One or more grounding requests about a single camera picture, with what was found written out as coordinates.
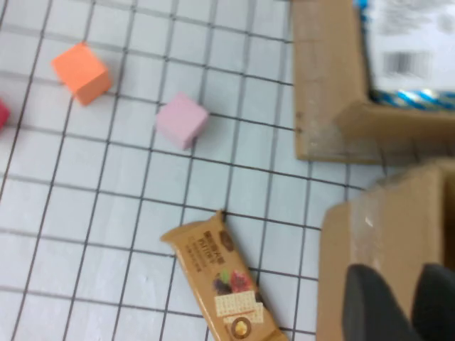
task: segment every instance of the brown cardboard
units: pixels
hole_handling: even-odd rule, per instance
[[[217,341],[287,341],[223,224],[221,212],[161,237],[175,249]]]
[[[455,161],[440,161],[330,209],[321,233],[316,340],[343,341],[345,276],[352,263],[376,268],[409,316],[422,265],[455,269],[454,207]],[[356,227],[374,240],[353,237]],[[365,250],[369,257],[361,254]]]
[[[349,150],[367,140],[393,146],[395,140],[455,139],[453,114],[397,109],[368,99],[362,33],[352,0],[293,0],[292,16],[298,158],[380,163],[375,155]]]

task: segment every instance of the candy bar package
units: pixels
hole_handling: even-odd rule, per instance
[[[401,108],[455,110],[455,1],[355,1],[371,99]]]
[[[206,222],[177,227],[161,240],[175,249],[215,340],[287,341],[264,305],[221,212]]]

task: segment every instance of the white tile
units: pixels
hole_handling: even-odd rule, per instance
[[[247,78],[242,107],[242,118],[274,124],[277,112],[278,84]]]
[[[27,295],[15,340],[62,340],[69,309],[68,300]]]
[[[50,9],[46,32],[83,39],[90,4],[81,1],[54,1]]]
[[[201,67],[170,62],[163,90],[164,103],[169,103],[179,92],[198,102],[202,84]]]
[[[262,124],[240,122],[234,163],[269,169],[273,128]]]
[[[4,24],[40,30],[44,24],[47,7],[48,0],[10,1],[6,7]]]
[[[37,233],[48,193],[47,185],[8,179],[0,205],[0,226]]]
[[[203,104],[209,112],[236,117],[240,93],[239,75],[207,71]]]
[[[247,74],[278,80],[282,43],[251,37]]]
[[[177,15],[199,21],[208,21],[213,2],[211,0],[179,0]]]
[[[164,55],[170,20],[158,16],[136,13],[129,48]]]
[[[111,2],[113,4],[119,4],[120,6],[132,6],[134,0],[105,0],[107,3]]]
[[[257,268],[261,253],[264,222],[262,220],[228,215],[226,224],[235,246],[243,255],[242,259],[248,266]]]
[[[181,313],[202,315],[180,263],[176,264],[176,270],[173,274],[168,309]]]
[[[68,3],[79,4],[79,2],[76,1],[68,1]],[[36,62],[36,68],[34,73],[35,77],[44,78],[46,80],[60,81],[60,79],[58,78],[57,74],[53,69],[51,62],[55,57],[63,54],[73,46],[74,46],[73,43],[67,43],[65,41],[44,38],[40,47],[38,60]]]
[[[208,29],[193,23],[176,21],[170,56],[187,62],[204,62]]]
[[[299,310],[297,313],[298,330],[316,332],[318,307],[318,282],[302,279],[300,281]]]
[[[206,211],[206,210],[198,210],[195,208],[185,208],[185,212],[183,214],[183,224],[189,224],[191,222],[203,222],[209,220],[215,212]]]
[[[311,181],[306,224],[321,227],[326,211],[344,201],[344,187]]]
[[[156,101],[162,72],[162,60],[128,54],[120,92],[128,96]]]
[[[212,116],[198,137],[194,155],[214,161],[230,162],[234,130],[234,119]]]
[[[13,336],[21,301],[21,293],[0,293],[0,307],[4,308],[0,310],[0,340],[10,340],[11,336]]]
[[[289,3],[286,1],[258,1],[253,32],[267,37],[284,38],[288,9]]]
[[[157,133],[154,137],[154,150],[157,151],[168,151],[169,153],[179,154],[179,155],[191,155],[191,148],[187,148],[185,150],[177,147],[175,144],[172,143],[171,140],[166,138],[163,134]]]
[[[6,171],[8,166],[9,156],[11,154],[11,147],[13,146],[14,137],[16,135],[16,128],[5,126],[0,134],[0,173]]]
[[[215,29],[209,65],[220,69],[241,72],[246,63],[245,34]]]
[[[319,240],[321,233],[314,229],[305,230],[304,258],[302,259],[301,275],[319,277]]]
[[[294,132],[277,129],[277,146],[273,170],[280,173],[308,176],[308,161],[298,160],[294,151]]]
[[[279,125],[294,128],[294,87],[283,85],[282,107],[279,113]]]
[[[182,203],[189,162],[189,158],[152,153],[144,196]]]
[[[124,304],[164,309],[173,259],[133,253],[129,266]]]
[[[128,11],[95,5],[88,40],[124,47],[129,15]]]
[[[141,195],[149,152],[109,145],[101,189],[113,193]]]
[[[291,43],[286,44],[285,58],[284,81],[286,83],[294,84],[294,45]]]
[[[26,79],[14,79],[0,75],[0,98],[10,111],[8,123],[17,124],[19,122],[27,85],[28,80]]]
[[[153,11],[170,13],[172,4],[173,0],[138,0],[137,6],[144,9],[151,9]]]
[[[102,95],[90,105],[74,101],[66,129],[69,134],[106,139],[114,110],[114,97]]]
[[[94,201],[93,192],[53,187],[43,235],[85,241]]]
[[[83,249],[79,244],[40,240],[30,290],[71,296]]]
[[[90,242],[131,247],[138,209],[137,199],[99,194]]]
[[[203,318],[168,314],[164,325],[163,341],[201,341],[205,338],[207,324]]]
[[[25,288],[35,244],[36,238],[0,234],[0,286]]]
[[[122,308],[115,341],[159,341],[163,313]]]
[[[150,147],[156,105],[120,98],[115,112],[111,141]]]
[[[297,332],[294,340],[295,341],[316,341],[316,336]]]
[[[134,248],[173,254],[173,249],[160,237],[180,225],[182,208],[175,205],[143,201]]]
[[[120,67],[122,65],[123,53],[113,50],[94,48],[92,46],[90,46],[90,49],[98,57],[98,59],[100,59],[106,65],[107,69],[109,70],[109,78],[111,79],[112,86],[109,90],[107,90],[107,92],[114,94],[119,87]]]
[[[262,268],[286,274],[299,274],[301,227],[267,223]]]
[[[104,153],[104,143],[65,138],[55,181],[96,188]]]
[[[235,167],[230,189],[229,212],[264,217],[269,174]]]
[[[226,201],[229,166],[194,160],[187,204],[219,210]]]
[[[111,340],[116,317],[117,307],[75,302],[66,340]]]
[[[38,47],[38,37],[0,32],[0,71],[29,75]]]
[[[297,278],[261,273],[261,292],[280,327],[294,327]]]
[[[60,140],[61,136],[21,130],[9,173],[49,181],[55,169]]]
[[[307,181],[285,175],[272,176],[269,218],[294,224],[304,223]]]
[[[311,177],[333,183],[346,183],[346,164],[334,162],[313,162]]]
[[[127,262],[127,251],[88,246],[76,296],[118,303]]]
[[[384,178],[382,166],[351,165],[349,171],[349,185],[361,188],[369,188]]]
[[[250,3],[251,0],[218,0],[215,23],[246,30]]]
[[[34,82],[28,93],[22,124],[62,132],[70,98],[71,93],[63,85]]]

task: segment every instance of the box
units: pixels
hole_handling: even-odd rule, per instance
[[[410,140],[454,141],[455,114],[374,104],[353,0],[293,0],[296,154],[300,159],[399,160]]]
[[[455,270],[455,161],[409,170],[326,213],[321,232],[316,341],[343,341],[346,269],[366,264],[410,316],[425,263]]]

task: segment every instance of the cube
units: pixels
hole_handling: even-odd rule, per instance
[[[179,93],[156,115],[156,130],[181,149],[187,149],[204,129],[208,112]]]
[[[0,128],[6,123],[9,117],[9,110],[0,99]]]
[[[82,105],[91,103],[111,87],[107,67],[84,43],[58,56],[52,66]]]

